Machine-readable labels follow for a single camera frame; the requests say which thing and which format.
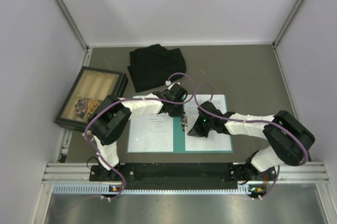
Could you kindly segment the black folder clip mechanism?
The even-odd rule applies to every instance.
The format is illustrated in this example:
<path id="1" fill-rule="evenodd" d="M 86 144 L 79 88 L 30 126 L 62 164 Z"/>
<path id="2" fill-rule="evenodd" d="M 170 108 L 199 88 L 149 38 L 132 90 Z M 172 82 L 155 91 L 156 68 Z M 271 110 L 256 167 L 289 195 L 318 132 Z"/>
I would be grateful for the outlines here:
<path id="1" fill-rule="evenodd" d="M 181 126 L 182 126 L 182 130 L 186 131 L 188 130 L 188 119 L 187 119 L 187 115 L 183 115 L 181 118 Z"/>

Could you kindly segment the white paper sheet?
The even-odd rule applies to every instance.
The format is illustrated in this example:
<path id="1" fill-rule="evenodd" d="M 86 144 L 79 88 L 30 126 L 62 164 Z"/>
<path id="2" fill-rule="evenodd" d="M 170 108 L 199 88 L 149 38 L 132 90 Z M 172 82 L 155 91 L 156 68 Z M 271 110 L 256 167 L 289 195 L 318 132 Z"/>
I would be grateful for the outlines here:
<path id="1" fill-rule="evenodd" d="M 196 95 L 196 99 L 200 105 L 203 102 L 208 101 L 209 98 L 210 95 Z M 221 111 L 222 114 L 227 112 L 225 95 L 214 95 L 211 102 L 217 109 Z M 218 134 L 216 131 L 210 131 L 208 137 L 194 137 L 187 135 L 199 116 L 197 108 L 198 107 L 194 99 L 184 105 L 184 111 L 187 115 L 187 130 L 185 131 L 185 152 L 232 153 L 232 138 L 229 135 Z"/>
<path id="2" fill-rule="evenodd" d="M 144 115 L 131 119 L 128 153 L 170 153 L 173 148 L 173 118 L 168 114 Z"/>

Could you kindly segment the teal file folder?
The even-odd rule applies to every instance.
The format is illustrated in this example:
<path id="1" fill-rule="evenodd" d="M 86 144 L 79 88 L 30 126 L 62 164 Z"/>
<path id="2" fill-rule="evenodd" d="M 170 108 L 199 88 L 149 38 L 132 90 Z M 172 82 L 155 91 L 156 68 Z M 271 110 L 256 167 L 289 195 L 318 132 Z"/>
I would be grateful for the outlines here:
<path id="1" fill-rule="evenodd" d="M 173 138 L 174 138 L 174 154 L 187 154 L 187 153 L 202 153 L 202 152 L 185 152 L 185 131 L 182 130 L 181 118 L 173 118 Z M 223 153 L 223 152 L 205 152 L 205 153 Z"/>

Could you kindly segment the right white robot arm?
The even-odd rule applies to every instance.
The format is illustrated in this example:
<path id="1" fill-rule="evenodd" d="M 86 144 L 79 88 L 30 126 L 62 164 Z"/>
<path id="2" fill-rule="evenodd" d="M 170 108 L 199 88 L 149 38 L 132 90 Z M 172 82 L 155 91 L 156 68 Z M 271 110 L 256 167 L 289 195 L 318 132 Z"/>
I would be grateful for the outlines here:
<path id="1" fill-rule="evenodd" d="M 244 165 L 235 169 L 233 178 L 237 181 L 257 180 L 275 166 L 301 166 L 309 161 L 309 150 L 315 137 L 285 110 L 269 116 L 242 115 L 232 111 L 222 113 L 210 101 L 199 105 L 197 110 L 199 116 L 187 133 L 189 136 L 207 137 L 209 132 L 215 131 L 268 141 L 267 148 L 254 152 Z"/>

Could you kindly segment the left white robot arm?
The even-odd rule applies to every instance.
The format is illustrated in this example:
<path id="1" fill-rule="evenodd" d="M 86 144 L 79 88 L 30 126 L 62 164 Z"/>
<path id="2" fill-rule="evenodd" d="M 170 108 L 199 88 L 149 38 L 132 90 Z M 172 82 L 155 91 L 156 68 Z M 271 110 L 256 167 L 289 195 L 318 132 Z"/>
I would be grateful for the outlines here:
<path id="1" fill-rule="evenodd" d="M 84 139 L 94 146 L 98 160 L 98 164 L 91 167 L 90 181 L 112 181 L 122 175 L 118 167 L 117 140 L 129 120 L 157 114 L 181 117 L 186 98 L 187 90 L 179 83 L 146 96 L 129 99 L 107 96 L 89 117 L 83 133 Z"/>

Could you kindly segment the black folded cloth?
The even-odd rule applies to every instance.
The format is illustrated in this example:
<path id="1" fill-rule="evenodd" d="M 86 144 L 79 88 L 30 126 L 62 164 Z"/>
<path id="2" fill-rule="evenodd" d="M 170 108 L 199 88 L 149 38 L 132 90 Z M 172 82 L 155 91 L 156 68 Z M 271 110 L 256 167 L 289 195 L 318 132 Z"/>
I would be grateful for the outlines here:
<path id="1" fill-rule="evenodd" d="M 174 73 L 185 73 L 186 62 L 179 48 L 156 44 L 130 52 L 127 69 L 135 91 L 140 93 L 164 85 Z"/>

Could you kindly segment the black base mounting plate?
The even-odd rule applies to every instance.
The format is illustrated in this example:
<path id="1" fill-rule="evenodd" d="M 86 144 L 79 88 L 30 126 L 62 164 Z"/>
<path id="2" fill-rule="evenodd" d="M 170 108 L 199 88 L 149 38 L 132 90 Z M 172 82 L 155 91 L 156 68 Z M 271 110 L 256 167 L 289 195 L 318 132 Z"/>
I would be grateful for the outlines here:
<path id="1" fill-rule="evenodd" d="M 192 190 L 235 189 L 238 183 L 273 181 L 275 168 L 253 171 L 233 163 L 126 163 L 116 170 L 124 176 L 126 189 Z"/>

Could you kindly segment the black glass-lid display box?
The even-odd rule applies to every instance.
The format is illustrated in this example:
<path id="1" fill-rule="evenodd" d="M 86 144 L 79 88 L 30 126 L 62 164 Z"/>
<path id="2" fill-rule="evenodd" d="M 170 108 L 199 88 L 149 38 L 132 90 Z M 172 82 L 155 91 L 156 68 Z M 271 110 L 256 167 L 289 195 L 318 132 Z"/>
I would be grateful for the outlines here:
<path id="1" fill-rule="evenodd" d="M 108 95 L 121 97 L 128 83 L 125 73 L 83 66 L 54 123 L 84 131 L 89 117 Z"/>

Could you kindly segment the white zip tie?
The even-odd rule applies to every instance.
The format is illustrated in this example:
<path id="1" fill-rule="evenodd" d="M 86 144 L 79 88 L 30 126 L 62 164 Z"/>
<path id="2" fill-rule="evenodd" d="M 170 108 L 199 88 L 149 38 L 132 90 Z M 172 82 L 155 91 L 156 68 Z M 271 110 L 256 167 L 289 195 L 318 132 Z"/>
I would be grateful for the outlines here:
<path id="1" fill-rule="evenodd" d="M 94 141 L 94 136 L 91 133 L 88 133 L 87 135 L 85 133 L 82 133 L 82 136 L 86 141 L 92 142 Z"/>

